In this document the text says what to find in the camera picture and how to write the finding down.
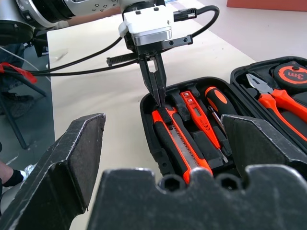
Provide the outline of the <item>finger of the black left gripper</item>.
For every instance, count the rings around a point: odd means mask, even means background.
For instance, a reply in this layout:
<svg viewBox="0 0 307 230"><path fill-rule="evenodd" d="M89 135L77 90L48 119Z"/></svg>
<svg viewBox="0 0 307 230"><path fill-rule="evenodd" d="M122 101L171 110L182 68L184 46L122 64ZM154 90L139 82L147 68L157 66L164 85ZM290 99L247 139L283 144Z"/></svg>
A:
<svg viewBox="0 0 307 230"><path fill-rule="evenodd" d="M154 98L159 107L165 106L166 97L166 73L161 54L154 56L154 83L153 83L153 93Z"/></svg>
<svg viewBox="0 0 307 230"><path fill-rule="evenodd" d="M150 72L146 59L140 59L140 69L146 88L148 89L152 97L155 99L157 105L161 107L160 94L156 82L155 72Z"/></svg>

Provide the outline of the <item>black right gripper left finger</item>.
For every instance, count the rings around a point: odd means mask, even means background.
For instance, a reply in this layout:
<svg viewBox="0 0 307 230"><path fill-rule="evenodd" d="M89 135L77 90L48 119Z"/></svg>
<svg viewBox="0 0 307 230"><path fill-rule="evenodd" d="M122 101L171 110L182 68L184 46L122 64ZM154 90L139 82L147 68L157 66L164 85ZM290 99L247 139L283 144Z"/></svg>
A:
<svg viewBox="0 0 307 230"><path fill-rule="evenodd" d="M0 230L70 230L93 194L105 121L104 113L72 121L0 217Z"/></svg>

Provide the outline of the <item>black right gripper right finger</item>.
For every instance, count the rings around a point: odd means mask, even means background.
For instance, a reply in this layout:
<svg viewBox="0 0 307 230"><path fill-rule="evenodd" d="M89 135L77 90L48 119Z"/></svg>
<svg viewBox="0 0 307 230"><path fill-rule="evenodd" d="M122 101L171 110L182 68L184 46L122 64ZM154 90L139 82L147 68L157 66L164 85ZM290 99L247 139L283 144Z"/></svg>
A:
<svg viewBox="0 0 307 230"><path fill-rule="evenodd" d="M240 115L222 115L232 156L241 176L251 165L286 165L307 180L307 154L269 122Z"/></svg>

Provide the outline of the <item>Phillips screwdriver orange black handle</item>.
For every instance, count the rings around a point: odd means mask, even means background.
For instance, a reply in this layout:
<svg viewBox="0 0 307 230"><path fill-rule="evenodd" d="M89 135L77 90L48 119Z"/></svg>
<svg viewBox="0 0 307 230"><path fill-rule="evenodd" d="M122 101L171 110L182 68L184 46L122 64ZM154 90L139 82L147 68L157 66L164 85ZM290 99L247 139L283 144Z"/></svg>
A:
<svg viewBox="0 0 307 230"><path fill-rule="evenodd" d="M214 109L211 106L208 106L208 109L210 110L212 116L214 117L214 119L216 120L217 124L219 125L219 127L221 128L222 132L224 133L225 136L227 136L226 131L224 129L224 126L219 118L219 116L217 115L217 113L214 111Z"/></svg>

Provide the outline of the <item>orange voltage tester pen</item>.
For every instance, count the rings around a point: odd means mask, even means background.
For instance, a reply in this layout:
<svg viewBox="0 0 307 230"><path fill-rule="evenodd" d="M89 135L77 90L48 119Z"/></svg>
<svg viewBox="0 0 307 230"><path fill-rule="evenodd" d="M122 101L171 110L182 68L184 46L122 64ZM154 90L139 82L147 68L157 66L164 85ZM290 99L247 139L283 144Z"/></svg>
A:
<svg viewBox="0 0 307 230"><path fill-rule="evenodd" d="M193 94L190 91L185 91L181 92L180 95L182 96L195 125L206 135L211 145L221 154L224 162L228 163L228 159L221 151L220 143L206 113L203 111Z"/></svg>

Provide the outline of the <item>orange black utility knife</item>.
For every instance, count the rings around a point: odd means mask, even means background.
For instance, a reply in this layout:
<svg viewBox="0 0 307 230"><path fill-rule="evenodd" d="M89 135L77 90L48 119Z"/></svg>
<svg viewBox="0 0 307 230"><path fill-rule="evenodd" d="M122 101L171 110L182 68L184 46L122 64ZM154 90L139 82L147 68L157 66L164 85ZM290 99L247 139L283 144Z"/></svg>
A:
<svg viewBox="0 0 307 230"><path fill-rule="evenodd" d="M190 172L202 168L211 175L213 172L201 150L185 128L177 109L166 105L152 112L155 132L166 150L174 171L186 183L190 182Z"/></svg>

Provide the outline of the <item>flathead screwdriver orange black handle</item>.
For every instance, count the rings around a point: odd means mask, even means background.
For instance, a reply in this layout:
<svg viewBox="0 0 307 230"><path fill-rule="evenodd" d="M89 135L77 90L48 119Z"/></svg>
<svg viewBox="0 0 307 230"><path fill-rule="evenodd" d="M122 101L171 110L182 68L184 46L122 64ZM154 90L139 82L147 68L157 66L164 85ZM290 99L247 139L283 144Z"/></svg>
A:
<svg viewBox="0 0 307 230"><path fill-rule="evenodd" d="M221 117L222 115L237 115L230 100L216 87L206 89L205 97L213 110Z"/></svg>

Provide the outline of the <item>black plastic tool case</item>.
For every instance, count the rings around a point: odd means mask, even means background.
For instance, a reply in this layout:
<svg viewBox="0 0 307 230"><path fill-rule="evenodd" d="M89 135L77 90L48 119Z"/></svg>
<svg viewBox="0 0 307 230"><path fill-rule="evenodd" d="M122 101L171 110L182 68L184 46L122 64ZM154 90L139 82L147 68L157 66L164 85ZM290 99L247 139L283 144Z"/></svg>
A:
<svg viewBox="0 0 307 230"><path fill-rule="evenodd" d="M306 58L292 56L279 57L236 68L232 71L229 82L216 77L202 77L177 83L167 88L165 106L170 105L177 109L177 112L183 120L185 128L191 134L192 138L201 150L214 176L222 173L231 173L236 176L241 175L237 171L228 137L224 135L208 109L208 106L210 105L205 97L205 91L211 86L218 88L230 100L237 112L237 115L262 119L269 122L284 137L286 137L293 144L297 145L307 154L307 142L303 141L290 129L281 126L275 120L272 114L258 102L260 93L255 88L250 86L246 77L246 74L250 73L265 81L273 89L282 90L273 79L271 70L280 64L290 61L296 61L300 65L307 67ZM206 135L199 130L192 120L190 112L188 111L186 104L180 95L181 92L185 91L190 91L193 94L203 111L206 113L220 143L221 151L228 159L228 163L224 162L221 154L214 148L214 146L211 145ZM287 91L287 93L295 101L304 107L307 107L307 91L297 93ZM150 153L158 163L161 174L176 174L167 152L163 148L162 143L155 132L152 112L158 108L159 107L157 106L154 98L150 94L143 97L140 104L140 110L145 136ZM307 137L307 123L304 120L281 108L279 109L279 112L289 123L291 123L292 126Z"/></svg>

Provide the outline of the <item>white sneaker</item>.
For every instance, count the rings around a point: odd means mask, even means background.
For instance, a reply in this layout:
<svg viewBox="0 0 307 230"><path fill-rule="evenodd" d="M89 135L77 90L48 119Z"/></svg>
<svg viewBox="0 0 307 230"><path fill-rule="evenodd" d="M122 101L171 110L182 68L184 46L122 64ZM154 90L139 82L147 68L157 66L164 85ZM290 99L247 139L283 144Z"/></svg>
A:
<svg viewBox="0 0 307 230"><path fill-rule="evenodd" d="M32 171L34 170L34 168L36 167L36 164L35 165L28 165L24 170L23 170L23 177L24 177L24 180L26 180L29 175L32 173Z"/></svg>

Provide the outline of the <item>person leg black sock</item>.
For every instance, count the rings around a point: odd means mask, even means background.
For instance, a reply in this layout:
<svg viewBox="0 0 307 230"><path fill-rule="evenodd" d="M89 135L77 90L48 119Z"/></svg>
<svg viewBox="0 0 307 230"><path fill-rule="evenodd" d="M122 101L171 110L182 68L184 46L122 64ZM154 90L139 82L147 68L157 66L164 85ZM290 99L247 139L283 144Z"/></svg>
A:
<svg viewBox="0 0 307 230"><path fill-rule="evenodd" d="M27 178L25 171L15 170L0 161L0 185L3 187L16 186Z"/></svg>

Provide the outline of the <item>orange black tape measure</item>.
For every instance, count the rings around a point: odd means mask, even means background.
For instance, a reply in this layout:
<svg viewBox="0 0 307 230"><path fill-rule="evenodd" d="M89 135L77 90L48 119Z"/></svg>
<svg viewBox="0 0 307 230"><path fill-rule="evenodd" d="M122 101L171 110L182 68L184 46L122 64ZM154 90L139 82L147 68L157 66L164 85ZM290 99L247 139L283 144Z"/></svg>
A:
<svg viewBox="0 0 307 230"><path fill-rule="evenodd" d="M307 67L296 61L274 67L271 75L281 89L293 93L307 91Z"/></svg>

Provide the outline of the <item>dark grey sneaker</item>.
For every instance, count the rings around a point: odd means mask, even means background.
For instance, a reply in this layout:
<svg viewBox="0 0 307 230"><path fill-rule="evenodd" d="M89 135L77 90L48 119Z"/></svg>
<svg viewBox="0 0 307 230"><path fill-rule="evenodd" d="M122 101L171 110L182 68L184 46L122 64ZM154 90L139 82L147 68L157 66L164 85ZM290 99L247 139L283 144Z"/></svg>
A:
<svg viewBox="0 0 307 230"><path fill-rule="evenodd" d="M4 104L13 118L25 115L34 105L35 100L31 95L18 95L11 92L2 92Z"/></svg>

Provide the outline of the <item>red tape strip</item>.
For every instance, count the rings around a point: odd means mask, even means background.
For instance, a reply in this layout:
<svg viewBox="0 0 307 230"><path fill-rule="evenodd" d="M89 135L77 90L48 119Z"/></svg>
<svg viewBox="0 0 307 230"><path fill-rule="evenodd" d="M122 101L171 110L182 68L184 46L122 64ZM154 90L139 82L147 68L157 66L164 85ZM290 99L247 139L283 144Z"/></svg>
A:
<svg viewBox="0 0 307 230"><path fill-rule="evenodd" d="M6 62L0 63L0 73L1 74L20 74L25 77L30 83L37 83L37 78L29 71L22 68L16 67Z"/></svg>

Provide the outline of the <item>orange handled pliers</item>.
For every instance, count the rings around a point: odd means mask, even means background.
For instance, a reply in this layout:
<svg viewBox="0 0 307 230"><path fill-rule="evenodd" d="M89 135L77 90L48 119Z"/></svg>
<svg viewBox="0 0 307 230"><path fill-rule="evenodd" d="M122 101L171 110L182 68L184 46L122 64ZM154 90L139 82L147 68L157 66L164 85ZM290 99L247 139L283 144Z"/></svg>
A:
<svg viewBox="0 0 307 230"><path fill-rule="evenodd" d="M258 102L265 108L275 120L283 127L293 131L303 141L307 142L307 137L300 133L294 126L291 125L279 112L279 109L284 109L295 114L307 123L307 107L304 107L295 101L286 90L273 89L265 81L248 73L247 80L253 88L259 93Z"/></svg>

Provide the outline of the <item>black metal stand frame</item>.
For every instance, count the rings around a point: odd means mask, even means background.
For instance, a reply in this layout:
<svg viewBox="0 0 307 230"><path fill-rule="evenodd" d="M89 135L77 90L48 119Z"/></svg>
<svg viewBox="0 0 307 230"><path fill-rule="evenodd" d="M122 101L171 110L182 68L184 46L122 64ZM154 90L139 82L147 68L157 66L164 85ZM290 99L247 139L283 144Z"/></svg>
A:
<svg viewBox="0 0 307 230"><path fill-rule="evenodd" d="M37 93L41 94L42 96L46 97L47 94L45 91L43 91L42 89L34 86L34 80L27 80L21 73L13 73L13 77L16 78L18 81L22 82L24 85L28 86L29 88L31 88L32 90L36 91ZM3 109L4 114L6 115L9 124L12 127L12 130L14 131L16 138L18 139L20 146L22 147L22 149L26 150L28 148L28 145L26 144L16 122L15 119L13 118L13 116L11 115L9 109L7 108L4 100L3 100L3 96L2 93L0 92L0 107Z"/></svg>

